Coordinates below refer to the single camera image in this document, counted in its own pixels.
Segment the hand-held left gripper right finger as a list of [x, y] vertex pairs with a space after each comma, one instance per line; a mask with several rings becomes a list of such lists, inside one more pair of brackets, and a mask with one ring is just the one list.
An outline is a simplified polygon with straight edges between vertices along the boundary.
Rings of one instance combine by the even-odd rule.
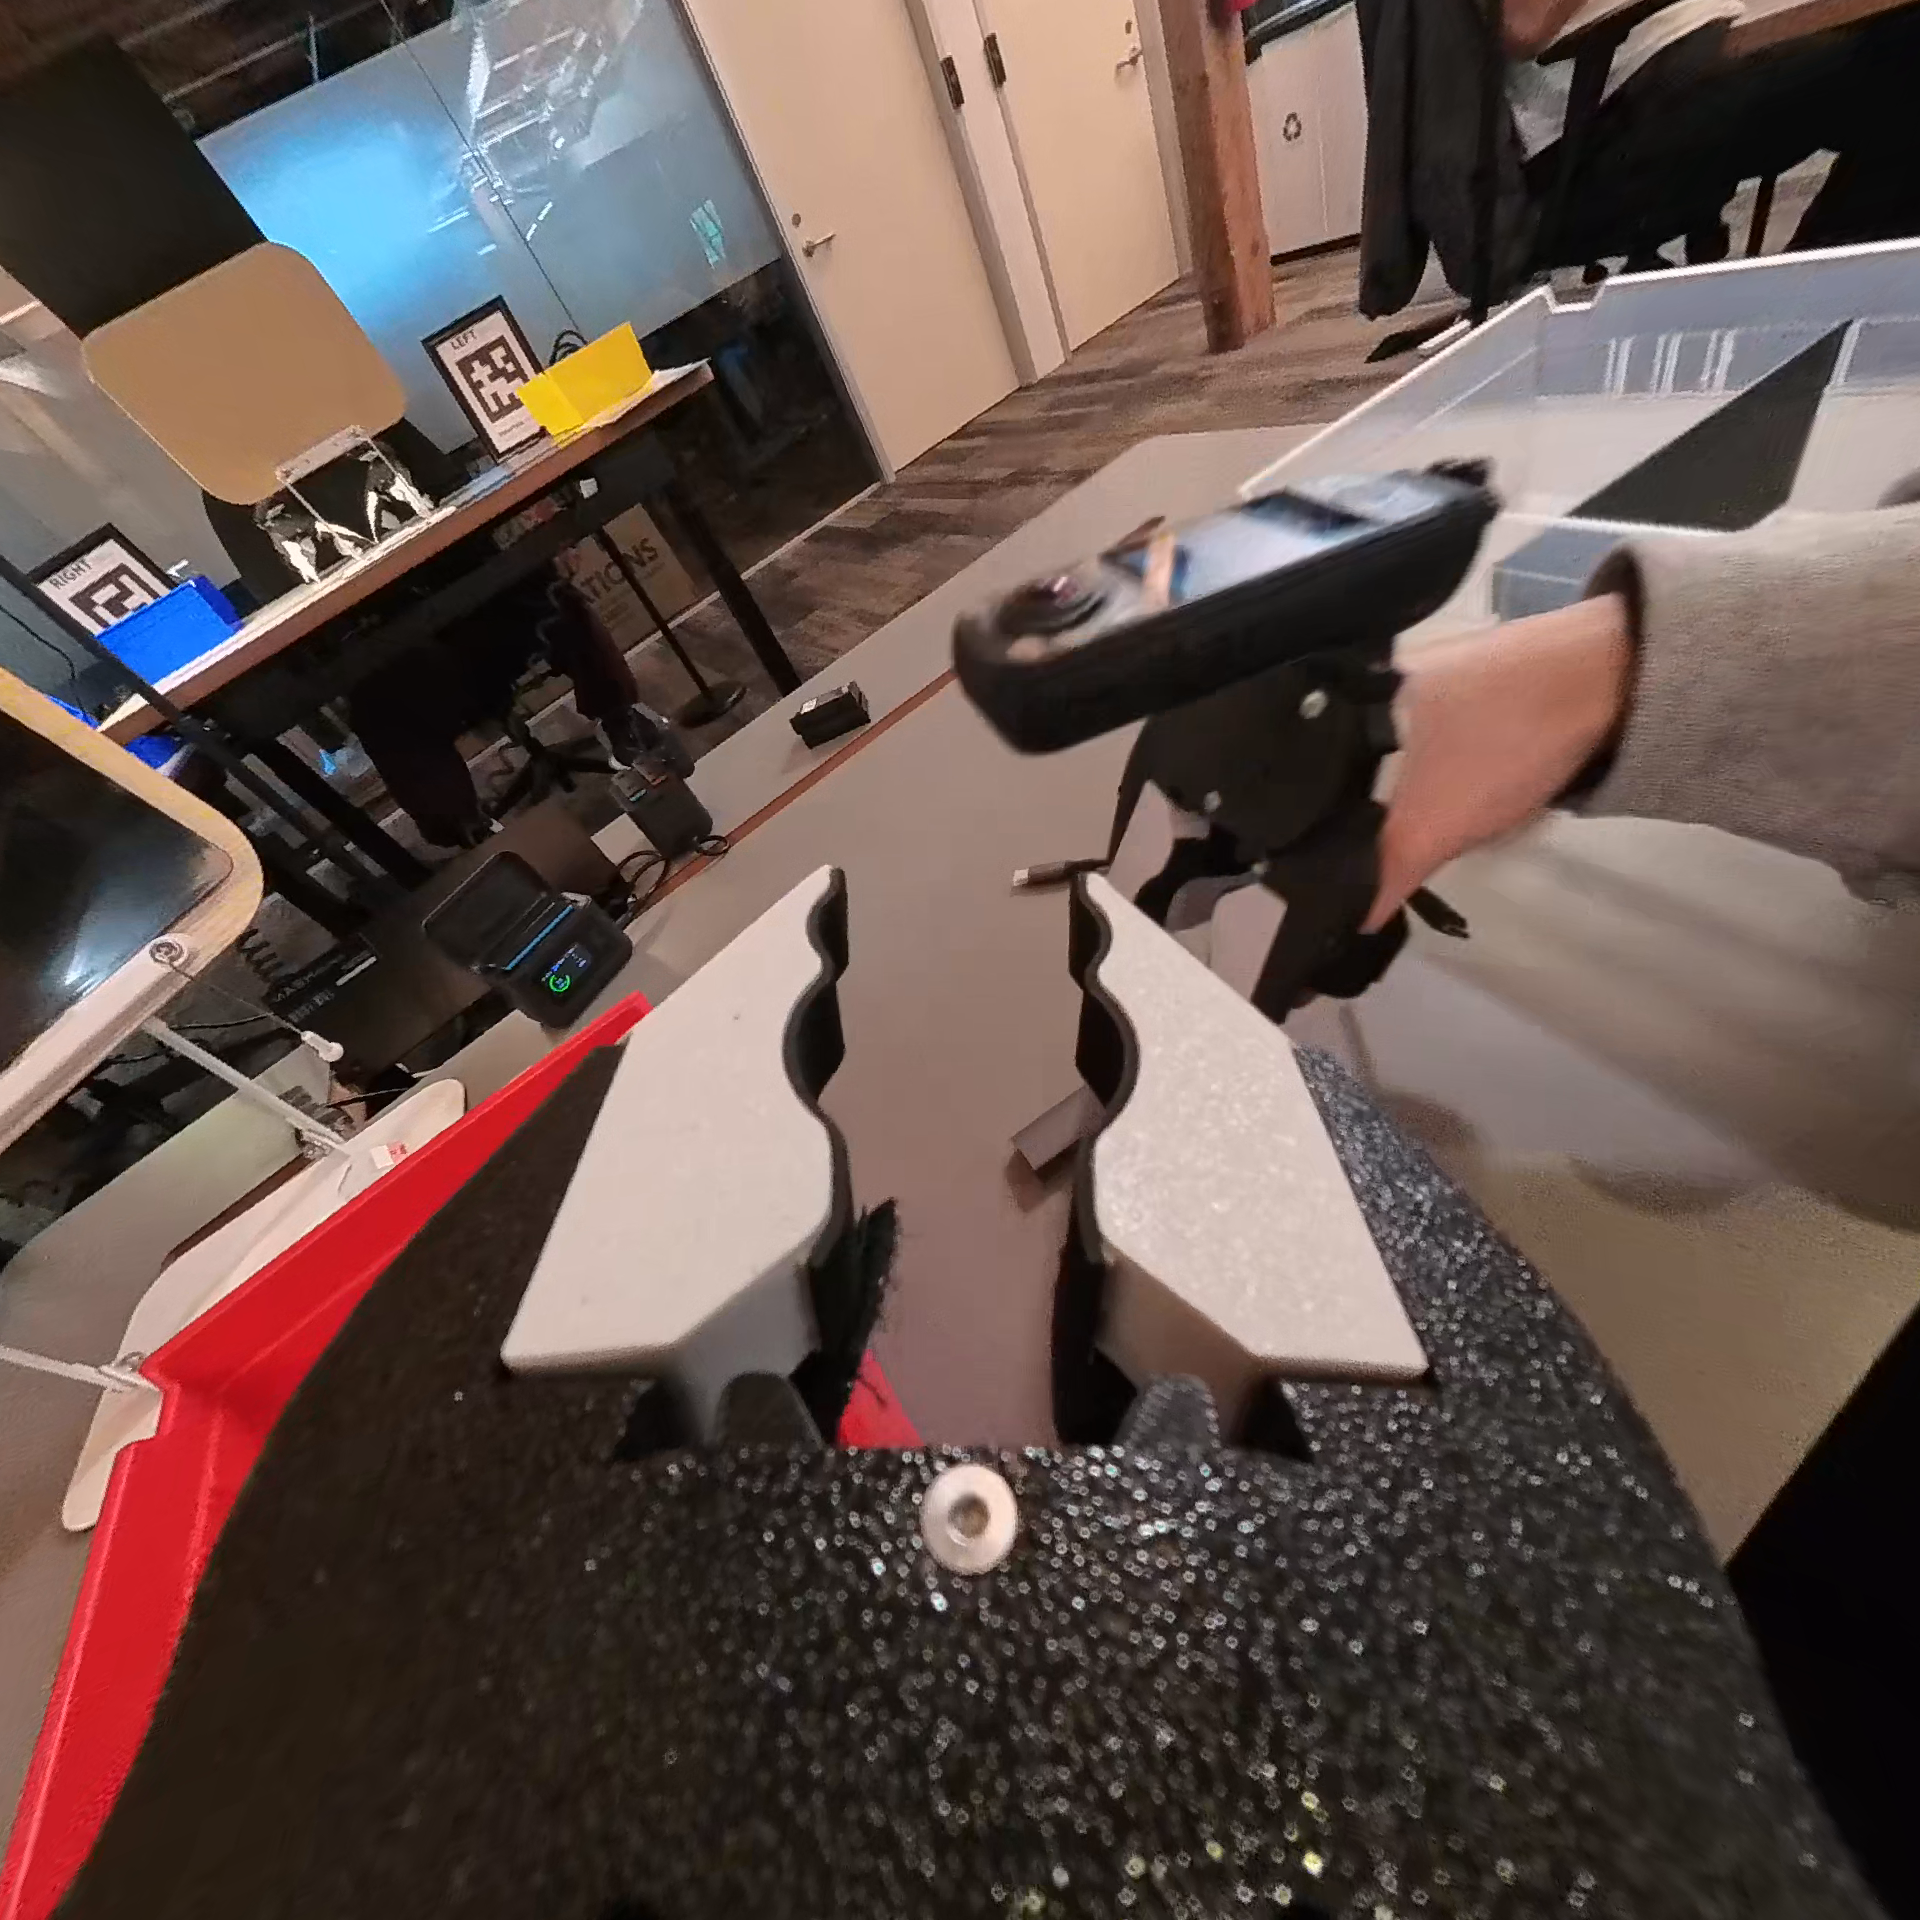
[[1071, 883], [1069, 974], [1093, 1111], [1053, 1289], [1059, 1438], [1109, 1445], [1169, 1378], [1230, 1445], [1276, 1448], [1289, 1385], [1429, 1385], [1281, 1029], [1100, 874]]

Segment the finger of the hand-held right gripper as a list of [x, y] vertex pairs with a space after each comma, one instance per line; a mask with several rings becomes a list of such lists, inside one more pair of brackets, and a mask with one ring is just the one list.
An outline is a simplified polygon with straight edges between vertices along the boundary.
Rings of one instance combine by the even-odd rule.
[[1263, 751], [1227, 755], [1219, 806], [1183, 803], [1157, 779], [1155, 734], [1141, 731], [1120, 770], [1109, 843], [1109, 883], [1168, 931], [1191, 931], [1214, 919], [1225, 896], [1253, 883], [1255, 859], [1238, 849], [1240, 815], [1280, 790], [1276, 761]]

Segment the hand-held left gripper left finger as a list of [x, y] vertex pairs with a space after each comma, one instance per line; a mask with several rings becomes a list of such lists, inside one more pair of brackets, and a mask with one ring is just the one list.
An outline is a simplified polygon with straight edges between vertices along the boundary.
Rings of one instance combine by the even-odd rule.
[[897, 1249], [823, 1109], [847, 957], [823, 866], [637, 1019], [502, 1334], [512, 1375], [637, 1378], [699, 1441], [768, 1379], [840, 1432]]

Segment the person's right forearm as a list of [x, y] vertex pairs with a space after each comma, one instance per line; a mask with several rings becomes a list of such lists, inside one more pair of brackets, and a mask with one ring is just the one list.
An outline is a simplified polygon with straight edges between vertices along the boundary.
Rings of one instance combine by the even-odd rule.
[[1622, 539], [1584, 597], [1617, 601], [1631, 664], [1567, 806], [1715, 826], [1916, 907], [1916, 474], [1864, 512]]

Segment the person's right hand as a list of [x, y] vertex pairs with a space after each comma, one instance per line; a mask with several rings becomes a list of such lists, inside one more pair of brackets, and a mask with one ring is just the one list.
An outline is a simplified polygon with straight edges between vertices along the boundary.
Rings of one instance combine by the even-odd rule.
[[1611, 749], [1635, 675], [1636, 634], [1614, 591], [1416, 650], [1395, 703], [1399, 753], [1364, 929], [1582, 779]]

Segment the black power adapter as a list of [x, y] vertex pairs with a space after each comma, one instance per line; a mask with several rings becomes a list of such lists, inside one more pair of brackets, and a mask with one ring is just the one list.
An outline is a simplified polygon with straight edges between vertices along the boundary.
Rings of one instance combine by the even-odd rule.
[[699, 854], [716, 838], [712, 815], [676, 765], [657, 753], [612, 767], [614, 799], [660, 861]]

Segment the clear plastic bin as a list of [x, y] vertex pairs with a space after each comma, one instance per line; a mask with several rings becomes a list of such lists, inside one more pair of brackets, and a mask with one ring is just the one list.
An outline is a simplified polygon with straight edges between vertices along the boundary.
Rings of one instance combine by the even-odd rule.
[[1631, 535], [1916, 496], [1917, 243], [1526, 294], [1240, 491], [1455, 462], [1501, 512], [1423, 637], [1560, 608]]

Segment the black jacket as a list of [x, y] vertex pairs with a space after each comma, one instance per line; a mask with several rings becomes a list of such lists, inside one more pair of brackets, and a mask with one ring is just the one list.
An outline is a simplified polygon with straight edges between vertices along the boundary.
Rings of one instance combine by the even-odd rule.
[[1488, 311], [1533, 273], [1540, 213], [1503, 91], [1499, 7], [1357, 2], [1366, 110], [1357, 311], [1406, 307], [1437, 259]]

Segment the red plastic bin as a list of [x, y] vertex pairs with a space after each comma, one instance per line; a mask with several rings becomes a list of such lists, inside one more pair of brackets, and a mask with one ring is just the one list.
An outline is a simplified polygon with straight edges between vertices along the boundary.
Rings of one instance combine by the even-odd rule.
[[[655, 1365], [509, 1382], [622, 1000], [158, 1355], [4, 1915], [905, 1915], [909, 1779], [751, 1725], [721, 1625], [876, 1455], [681, 1432]], [[721, 1670], [736, 1655], [744, 1673]]]

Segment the wooden framed dark panel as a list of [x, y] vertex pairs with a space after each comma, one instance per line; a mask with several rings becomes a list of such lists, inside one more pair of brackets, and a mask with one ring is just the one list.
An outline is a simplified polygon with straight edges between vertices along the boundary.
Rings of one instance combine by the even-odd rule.
[[3, 1144], [141, 1034], [264, 897], [215, 806], [3, 673]]

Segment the yellow bin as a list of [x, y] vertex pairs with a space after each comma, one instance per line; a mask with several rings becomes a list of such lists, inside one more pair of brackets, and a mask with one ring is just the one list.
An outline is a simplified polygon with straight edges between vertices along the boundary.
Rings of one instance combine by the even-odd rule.
[[516, 400], [549, 439], [563, 441], [639, 400], [653, 375], [632, 323], [622, 322], [520, 382]]

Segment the clear acrylic stand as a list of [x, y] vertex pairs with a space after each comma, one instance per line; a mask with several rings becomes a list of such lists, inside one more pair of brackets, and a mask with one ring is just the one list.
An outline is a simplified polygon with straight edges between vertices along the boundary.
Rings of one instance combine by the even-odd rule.
[[252, 533], [294, 584], [396, 536], [438, 507], [457, 467], [409, 417], [359, 441], [252, 509]]

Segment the blue bin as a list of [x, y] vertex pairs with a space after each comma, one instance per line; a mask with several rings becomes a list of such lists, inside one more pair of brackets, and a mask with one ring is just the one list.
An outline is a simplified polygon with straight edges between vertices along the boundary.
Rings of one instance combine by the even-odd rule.
[[244, 616], [211, 577], [182, 577], [165, 597], [103, 631], [101, 645], [139, 680], [160, 686], [239, 632]]

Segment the black white tag sign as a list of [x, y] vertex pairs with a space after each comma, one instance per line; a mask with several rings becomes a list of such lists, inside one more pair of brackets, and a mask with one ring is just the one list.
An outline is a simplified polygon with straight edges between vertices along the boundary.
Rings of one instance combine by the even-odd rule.
[[59, 609], [89, 637], [103, 637], [176, 587], [176, 579], [109, 521], [32, 566], [28, 577], [38, 601]]
[[508, 462], [547, 439], [520, 400], [544, 363], [502, 297], [425, 333], [421, 346], [488, 455]]

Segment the small beige panel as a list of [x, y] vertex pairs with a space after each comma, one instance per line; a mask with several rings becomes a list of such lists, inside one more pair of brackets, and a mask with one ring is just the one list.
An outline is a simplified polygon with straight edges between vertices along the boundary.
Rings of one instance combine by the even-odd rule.
[[92, 383], [191, 481], [252, 507], [369, 441], [406, 394], [300, 250], [263, 241], [79, 342]]

